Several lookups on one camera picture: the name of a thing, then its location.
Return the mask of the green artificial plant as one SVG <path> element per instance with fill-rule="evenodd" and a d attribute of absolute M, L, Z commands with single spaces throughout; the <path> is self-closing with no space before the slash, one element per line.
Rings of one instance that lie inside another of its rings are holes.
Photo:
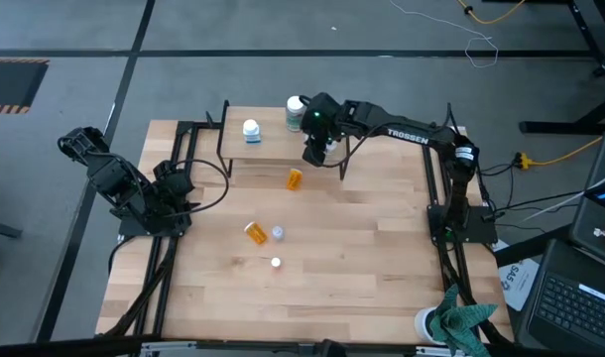
<path fill-rule="evenodd" d="M 491 357 L 471 328 L 487 321 L 497 310 L 498 305 L 489 303 L 459 306 L 458 294 L 458 285 L 452 285 L 435 309 L 433 318 L 428 324 L 432 339 L 444 343 L 451 356 L 460 350 L 471 357 Z"/>

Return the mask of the black laptop keyboard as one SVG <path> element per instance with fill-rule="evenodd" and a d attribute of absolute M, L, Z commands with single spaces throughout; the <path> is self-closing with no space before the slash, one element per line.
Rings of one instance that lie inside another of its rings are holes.
<path fill-rule="evenodd" d="M 515 336 L 529 347 L 605 357 L 605 265 L 550 241 Z"/>

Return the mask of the grey laptop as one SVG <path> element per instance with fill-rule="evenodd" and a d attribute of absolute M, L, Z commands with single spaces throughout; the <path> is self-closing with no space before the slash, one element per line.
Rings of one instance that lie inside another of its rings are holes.
<path fill-rule="evenodd" d="M 590 188 L 605 179 L 605 135 L 585 184 Z M 570 232 L 572 240 L 605 260 L 605 207 L 583 196 Z"/>

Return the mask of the white plant pot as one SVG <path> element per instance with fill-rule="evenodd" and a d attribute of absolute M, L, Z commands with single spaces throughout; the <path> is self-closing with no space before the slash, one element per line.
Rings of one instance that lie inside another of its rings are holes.
<path fill-rule="evenodd" d="M 443 345 L 443 342 L 438 342 L 433 339 L 429 329 L 429 322 L 433 318 L 435 307 L 427 307 L 421 309 L 415 316 L 414 327 L 416 334 L 421 342 L 433 345 Z"/>

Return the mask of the black desk support bar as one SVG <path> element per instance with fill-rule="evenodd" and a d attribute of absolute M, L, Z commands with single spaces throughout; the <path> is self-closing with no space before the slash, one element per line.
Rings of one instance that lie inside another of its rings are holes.
<path fill-rule="evenodd" d="M 534 256 L 542 255 L 552 239 L 568 241 L 571 225 L 563 225 L 547 233 L 502 248 L 494 253 L 499 268 L 512 265 Z"/>

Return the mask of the black aluminium table frame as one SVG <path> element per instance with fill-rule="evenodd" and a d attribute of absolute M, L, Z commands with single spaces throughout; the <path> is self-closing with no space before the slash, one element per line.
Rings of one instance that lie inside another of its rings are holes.
<path fill-rule="evenodd" d="M 233 107 L 202 129 L 170 286 L 145 330 L 168 339 L 412 344 L 417 313 L 444 295 L 424 155 L 431 141 L 381 129 L 341 175 L 303 158 L 276 108 Z"/>

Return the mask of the black desk frame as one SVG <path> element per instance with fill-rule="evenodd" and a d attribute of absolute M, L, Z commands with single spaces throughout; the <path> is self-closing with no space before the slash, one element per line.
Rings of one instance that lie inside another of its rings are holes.
<path fill-rule="evenodd" d="M 590 1 L 593 3 L 595 12 L 600 16 L 605 29 L 605 0 Z M 581 9 L 575 3 L 575 0 L 569 0 L 567 5 L 588 47 L 589 54 L 598 64 L 592 74 L 595 77 L 605 78 L 605 69 L 603 68 L 605 54 L 595 40 L 594 34 L 589 29 Z M 524 134 L 601 135 L 605 132 L 604 120 L 605 100 L 573 122 L 522 121 L 519 123 L 519 129 Z"/>

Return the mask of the black hazard-striped floor mat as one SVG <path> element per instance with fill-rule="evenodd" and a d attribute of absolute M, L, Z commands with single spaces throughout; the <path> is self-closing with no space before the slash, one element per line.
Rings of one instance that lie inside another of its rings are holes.
<path fill-rule="evenodd" d="M 49 68 L 48 59 L 0 58 L 0 114 L 26 114 Z"/>

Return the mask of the large orange pill bottle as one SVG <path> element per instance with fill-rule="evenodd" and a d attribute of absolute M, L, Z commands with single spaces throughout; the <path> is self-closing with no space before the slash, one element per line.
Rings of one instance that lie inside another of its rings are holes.
<path fill-rule="evenodd" d="M 268 239 L 267 233 L 256 221 L 248 223 L 244 228 L 244 232 L 258 245 L 265 243 Z"/>

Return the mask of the wooden shelf with black legs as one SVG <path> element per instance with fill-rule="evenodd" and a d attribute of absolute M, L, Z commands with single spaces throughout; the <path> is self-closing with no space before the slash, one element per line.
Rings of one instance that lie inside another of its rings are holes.
<path fill-rule="evenodd" d="M 248 119 L 259 125 L 259 143 L 248 144 L 243 136 L 243 124 Z M 236 162 L 317 170 L 303 159 L 304 134 L 289 131 L 285 121 L 284 107 L 232 106 L 225 100 L 216 155 L 226 173 L 231 176 Z"/>

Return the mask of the large green-label bottle white cap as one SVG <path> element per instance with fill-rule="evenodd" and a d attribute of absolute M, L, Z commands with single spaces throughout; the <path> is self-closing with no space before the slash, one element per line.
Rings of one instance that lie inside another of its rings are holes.
<path fill-rule="evenodd" d="M 298 132 L 301 129 L 304 112 L 305 106 L 297 95 L 288 98 L 286 103 L 286 127 L 290 131 Z"/>

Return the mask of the white bottle with blue label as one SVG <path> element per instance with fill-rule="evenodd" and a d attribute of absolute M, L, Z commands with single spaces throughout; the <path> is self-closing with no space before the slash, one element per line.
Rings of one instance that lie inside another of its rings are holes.
<path fill-rule="evenodd" d="M 247 144 L 261 142 L 260 126 L 254 119 L 247 119 L 243 122 L 242 133 Z"/>

